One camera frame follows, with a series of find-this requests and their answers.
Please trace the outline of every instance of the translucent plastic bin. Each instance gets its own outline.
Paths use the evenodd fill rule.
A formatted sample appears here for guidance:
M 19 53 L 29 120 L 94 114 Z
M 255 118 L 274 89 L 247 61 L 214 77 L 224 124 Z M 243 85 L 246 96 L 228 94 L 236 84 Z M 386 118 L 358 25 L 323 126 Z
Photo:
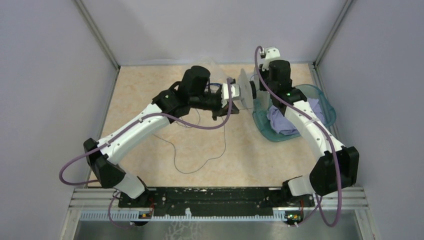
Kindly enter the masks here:
M 324 93 L 318 87 L 310 84 L 298 85 L 296 86 L 296 88 L 300 89 L 307 98 L 319 99 L 318 104 L 321 107 L 322 113 L 325 118 L 324 126 L 327 128 L 332 126 L 336 121 L 336 111 L 330 105 L 329 101 L 324 96 Z M 276 133 L 271 128 L 270 120 L 268 120 L 267 118 L 268 109 L 264 110 L 258 99 L 255 99 L 253 101 L 253 104 L 253 120 L 257 126 L 257 129 L 259 129 L 260 133 L 266 139 L 271 142 L 282 142 L 300 136 L 300 134 L 284 135 L 281 133 Z

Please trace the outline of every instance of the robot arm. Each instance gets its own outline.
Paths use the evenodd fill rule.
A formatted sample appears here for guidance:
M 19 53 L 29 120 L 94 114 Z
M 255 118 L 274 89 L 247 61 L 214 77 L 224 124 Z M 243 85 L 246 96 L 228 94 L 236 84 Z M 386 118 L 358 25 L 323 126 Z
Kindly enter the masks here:
M 312 111 L 306 96 L 302 91 L 292 86 L 290 63 L 281 59 L 278 49 L 275 47 L 265 48 L 260 56 L 264 59 L 264 64 L 259 66 L 259 72 L 266 85 L 279 98 L 312 118 L 312 120 L 309 120 L 271 96 L 272 104 L 279 108 L 283 116 L 293 123 L 317 159 L 317 163 L 310 174 L 283 182 L 281 188 L 283 197 L 291 202 L 296 201 L 297 196 L 314 193 L 324 196 L 337 190 L 336 169 L 330 142 L 314 122 L 321 125 L 331 138 L 339 163 L 341 187 L 346 188 L 355 184 L 359 162 L 359 153 L 356 148 L 353 146 L 346 147 L 324 127 Z M 262 82 L 259 83 L 259 89 L 266 91 Z
M 181 81 L 175 82 L 169 89 L 159 93 L 151 104 L 120 129 L 98 141 L 92 138 L 86 140 L 83 144 L 85 152 L 105 145 L 87 157 L 88 165 L 102 188 L 118 189 L 132 199 L 140 197 L 147 191 L 146 185 L 139 177 L 128 173 L 119 164 L 142 140 L 174 122 L 163 115 L 145 118 L 147 115 L 162 113 L 180 118 L 187 115 L 190 108 L 212 111 L 214 120 L 226 115 L 229 90 L 231 98 L 236 100 L 240 95 L 239 87 L 234 82 L 231 85 L 223 83 L 217 92 L 211 92 L 207 87 L 209 81 L 210 72 L 206 68 L 193 66 L 185 71 Z M 232 106 L 231 113 L 239 113 L 236 106 Z

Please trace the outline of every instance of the white wall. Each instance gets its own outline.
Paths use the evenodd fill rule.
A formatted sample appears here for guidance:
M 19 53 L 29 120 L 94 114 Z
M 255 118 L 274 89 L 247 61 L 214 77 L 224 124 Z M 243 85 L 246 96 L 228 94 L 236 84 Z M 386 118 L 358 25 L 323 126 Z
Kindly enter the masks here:
M 424 1 L 357 1 L 320 71 L 382 239 L 422 239 Z
M 344 0 L 84 0 L 121 65 L 253 62 L 256 46 L 313 61 Z
M 0 239 L 58 239 L 115 70 L 71 0 L 1 1 L 0 58 Z

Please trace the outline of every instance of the purple cloth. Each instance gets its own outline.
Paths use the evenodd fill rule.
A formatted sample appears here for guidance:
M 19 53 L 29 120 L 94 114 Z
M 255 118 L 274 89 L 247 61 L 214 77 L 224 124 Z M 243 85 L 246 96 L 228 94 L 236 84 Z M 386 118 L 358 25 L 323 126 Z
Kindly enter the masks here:
M 324 118 L 323 111 L 321 110 L 321 107 L 318 103 L 319 100 L 315 98 L 308 98 L 307 101 L 315 115 L 319 118 L 319 120 L 321 120 L 323 124 L 325 124 L 326 119 Z M 271 106 L 269 108 L 266 117 L 271 123 L 271 128 L 276 133 L 284 135 L 293 135 L 299 133 L 293 123 L 287 120 L 287 118 L 285 118 L 283 114 L 281 114 L 280 110 L 275 106 Z

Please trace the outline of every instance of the purple cable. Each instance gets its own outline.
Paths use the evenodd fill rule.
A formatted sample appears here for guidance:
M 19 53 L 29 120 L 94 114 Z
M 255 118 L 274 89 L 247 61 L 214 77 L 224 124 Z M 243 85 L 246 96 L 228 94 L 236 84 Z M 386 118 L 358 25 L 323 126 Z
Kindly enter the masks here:
M 227 84 L 228 84 L 228 86 L 230 86 L 231 85 L 231 81 L 232 81 L 232 79 L 231 78 L 227 78 Z M 195 128 L 195 129 L 203 129 L 203 130 L 214 130 L 214 129 L 219 129 L 220 127 L 222 127 L 222 126 L 224 126 L 227 122 L 228 122 L 228 120 L 230 119 L 230 115 L 231 115 L 231 110 L 233 109 L 233 98 L 232 98 L 232 95 L 231 95 L 231 87 L 229 87 L 228 88 L 228 96 L 229 96 L 229 100 L 228 100 L 228 112 L 227 112 L 227 114 L 226 114 L 226 117 L 225 117 L 225 119 L 224 119 L 224 121 L 223 122 L 221 122 L 220 124 L 218 124 L 218 125 L 216 125 L 216 126 L 199 126 L 199 125 L 196 125 L 196 124 L 192 124 L 192 123 L 189 123 L 189 122 L 186 122 L 186 121 L 184 121 L 184 120 L 181 120 L 181 119 L 179 119 L 179 118 L 177 118 L 177 117 L 175 117 L 175 116 L 172 116 L 172 115 L 169 115 L 169 114 L 166 114 L 166 113 L 162 113 L 162 112 L 157 112 L 157 113 L 151 113 L 151 114 L 147 114 L 147 115 L 145 115 L 145 116 L 142 116 L 141 117 L 141 121 L 144 121 L 145 119 L 148 119 L 148 118 L 151 118 L 151 117 L 155 117 L 155 116 L 163 116 L 163 117 L 167 117 L 167 118 L 169 118 L 169 119 L 172 119 L 172 120 L 174 120 L 174 121 L 177 121 L 177 122 L 180 122 L 180 123 L 182 123 L 182 124 L 184 124 L 184 125 L 187 125 L 187 126 L 190 126 L 190 127 L 192 127 L 192 128 Z M 120 131 L 118 134 L 116 134 L 114 137 L 112 137 L 110 140 L 109 140 L 109 144 L 111 144 L 111 143 L 113 143 L 117 138 L 119 138 L 120 136 L 122 136 L 122 134 L 124 134 L 125 132 L 127 132 L 128 130 L 130 130 L 132 127 L 134 127 L 136 124 L 138 124 L 138 123 L 140 123 L 140 120 L 136 120 L 136 121 L 134 121 L 134 122 L 132 122 L 130 125 L 128 125 L 126 128 L 124 128 L 122 131 Z M 83 184 L 89 184 L 89 183 L 95 183 L 95 182 L 98 182 L 98 180 L 89 180 L 89 181 L 82 181 L 82 182 L 69 182 L 69 181 L 66 181 L 65 179 L 64 179 L 64 171 L 71 165 L 71 164 L 73 164 L 73 163 L 75 163 L 76 161 L 78 161 L 78 160 L 80 160 L 80 159 L 82 159 L 82 158 L 84 158 L 84 157 L 87 157 L 87 156 L 89 156 L 90 154 L 93 154 L 93 153 L 95 153 L 95 152 L 97 152 L 97 151 L 99 151 L 99 150 L 101 150 L 101 149 L 103 149 L 104 147 L 106 147 L 108 144 L 107 143 L 105 143 L 105 144 L 103 144 L 103 145 L 101 145 L 101 146 L 99 146 L 99 147 L 97 147 L 97 148 L 95 148 L 95 149 L 93 149 L 93 150 L 91 150 L 91 151 L 88 151 L 88 152 L 86 152 L 86 153 L 84 153 L 84 154 L 82 154 L 82 155 L 79 155 L 79 156 L 77 156 L 77 157 L 75 157 L 75 158 L 73 158 L 72 160 L 70 160 L 69 162 L 67 162 L 61 169 L 60 169 L 60 171 L 59 171 L 59 180 L 63 183 L 63 184 L 66 184 L 66 185 L 71 185 L 71 186 L 78 186 L 78 185 L 83 185 Z
M 258 46 L 256 48 L 256 50 L 254 51 L 254 68 L 256 70 L 256 73 L 259 77 L 259 80 L 261 81 L 262 85 L 265 87 L 265 89 L 269 92 L 269 94 L 271 94 L 274 98 L 276 98 L 278 101 L 280 101 L 280 103 L 286 105 L 287 107 L 293 109 L 294 111 L 298 112 L 299 114 L 303 115 L 305 118 L 307 118 L 308 120 L 312 120 L 312 117 L 309 116 L 308 114 L 304 113 L 303 111 L 301 111 L 300 109 L 297 109 L 296 107 L 290 105 L 288 102 L 284 101 L 283 99 L 281 99 L 280 97 L 278 97 L 275 93 L 273 93 L 273 91 L 267 86 L 267 84 L 265 83 L 264 79 L 261 76 L 261 72 L 259 71 L 259 65 L 258 65 L 258 51 L 259 50 L 263 50 L 262 46 Z M 334 147 L 333 141 L 330 138 L 330 135 L 327 133 L 326 129 L 321 126 L 320 124 L 318 124 L 316 121 L 313 122 L 320 130 L 321 132 L 325 135 L 325 137 L 328 139 L 328 143 L 330 144 L 330 148 L 331 148 L 331 153 L 332 153 L 332 157 L 334 159 L 334 166 L 335 166 L 335 177 L 337 180 L 337 212 L 335 214 L 335 219 L 333 223 L 329 223 L 326 219 L 326 217 L 324 216 L 324 212 L 323 209 L 321 208 L 321 200 L 323 199 L 323 197 L 321 196 L 318 199 L 318 196 L 316 196 L 316 201 L 317 201 L 317 207 L 319 208 L 319 212 L 321 213 L 321 217 L 322 220 L 324 221 L 324 223 L 329 226 L 329 227 L 334 227 L 337 225 L 337 223 L 339 222 L 340 219 L 340 215 L 342 213 L 342 179 L 340 177 L 340 168 L 339 168 L 339 161 L 337 159 L 337 155 L 336 155 L 336 148 Z
M 111 224 L 113 224 L 115 227 L 120 228 L 120 229 L 130 229 L 132 227 L 134 227 L 133 225 L 129 225 L 129 226 L 120 226 L 118 225 L 116 222 L 114 222 L 114 220 L 112 219 L 111 216 L 111 209 L 112 209 L 112 204 L 114 203 L 115 199 L 117 199 L 118 194 L 120 194 L 120 191 L 116 191 L 116 193 L 112 194 L 112 200 L 109 203 L 109 207 L 107 208 L 107 217 L 109 218 L 109 221 Z

